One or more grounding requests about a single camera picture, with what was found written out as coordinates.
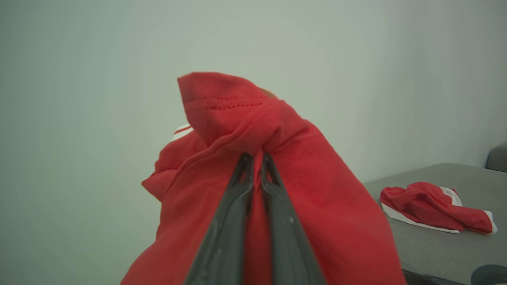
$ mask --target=wall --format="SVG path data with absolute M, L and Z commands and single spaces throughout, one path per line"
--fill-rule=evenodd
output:
M 246 77 L 362 181 L 482 166 L 507 139 L 505 1 L 0 3 L 0 283 L 115 284 L 155 238 L 140 182 L 176 78 Z

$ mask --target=red fabric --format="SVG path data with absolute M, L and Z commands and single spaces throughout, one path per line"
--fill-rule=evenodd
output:
M 245 283 L 271 283 L 259 168 L 271 153 L 328 284 L 405 284 L 386 217 L 319 130 L 253 83 L 217 73 L 178 80 L 194 131 L 169 143 L 142 184 L 162 201 L 155 242 L 123 285 L 182 284 L 239 156 L 255 156 Z
M 451 230 L 489 234 L 493 226 L 488 215 L 479 209 L 452 204 L 452 198 L 436 185 L 417 182 L 401 187 L 387 187 L 380 193 L 380 202 L 422 224 Z

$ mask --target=red stripe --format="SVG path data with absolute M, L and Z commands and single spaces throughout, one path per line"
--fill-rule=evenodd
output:
M 174 132 L 174 134 L 177 134 L 177 133 L 182 132 L 182 131 L 184 131 L 184 130 L 188 130 L 188 129 L 190 129 L 191 127 L 192 127 L 192 126 L 188 126 L 188 127 L 183 128 L 183 129 L 181 129 L 181 130 L 177 130 L 176 132 Z

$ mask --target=white trim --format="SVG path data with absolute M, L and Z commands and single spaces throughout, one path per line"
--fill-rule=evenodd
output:
M 459 196 L 458 196 L 458 194 L 456 194 L 456 192 L 452 191 L 449 188 L 445 188 L 445 187 L 440 187 L 440 189 L 442 189 L 442 192 L 444 192 L 445 195 L 452 198 L 453 205 L 463 207 L 463 205 L 461 204 L 461 199 L 459 199 Z
M 193 130 L 194 130 L 194 128 L 190 128 L 190 129 L 187 129 L 187 130 L 175 133 L 174 136 L 172 136 L 172 140 L 171 141 L 175 141 L 175 140 L 177 140 L 179 138 L 182 138 L 182 137 L 186 136 L 187 134 L 191 133 Z
M 491 226 L 493 227 L 493 230 L 488 235 L 495 234 L 498 231 L 498 228 L 496 227 L 495 222 L 493 221 L 493 213 L 486 210 L 483 211 L 484 213 L 486 213 L 486 215 L 488 215 L 488 218 L 491 221 Z
M 380 203 L 380 204 L 382 205 L 382 210 L 384 210 L 384 213 L 388 217 L 390 217 L 392 219 L 395 219 L 395 220 L 398 220 L 398 221 L 401 221 L 401 222 L 405 222 L 405 223 L 410 224 L 410 225 L 427 228 L 427 229 L 432 229 L 432 230 L 437 230 L 437 231 L 447 232 L 447 233 L 453 233 L 453 234 L 459 234 L 458 230 L 450 230 L 450 229 L 445 229 L 445 228 L 438 228 L 438 227 L 430 226 L 430 225 L 427 225 L 427 224 L 422 224 L 422 223 L 414 222 L 413 220 L 407 218 L 402 213 L 396 211 L 395 209 L 389 207 L 388 205 L 386 205 L 384 203 Z
M 190 127 L 190 124 L 186 124 L 186 125 L 183 125 L 181 127 L 178 127 L 178 129 L 176 129 L 176 131 L 179 131 L 181 129 L 188 128 L 188 127 Z

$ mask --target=red cloth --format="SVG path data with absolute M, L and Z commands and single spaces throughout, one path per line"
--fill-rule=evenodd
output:
M 194 131 L 169 143 L 142 184 L 162 201 L 155 242 L 123 285 L 182 284 L 243 152 L 255 156 L 245 284 L 271 283 L 259 169 L 271 153 L 328 284 L 405 284 L 382 211 L 319 130 L 253 83 L 217 73 L 178 80 Z
M 406 190 L 384 188 L 380 202 L 416 223 L 458 231 L 469 229 L 483 234 L 496 232 L 486 211 L 463 207 L 454 189 L 451 191 L 428 182 L 410 184 Z

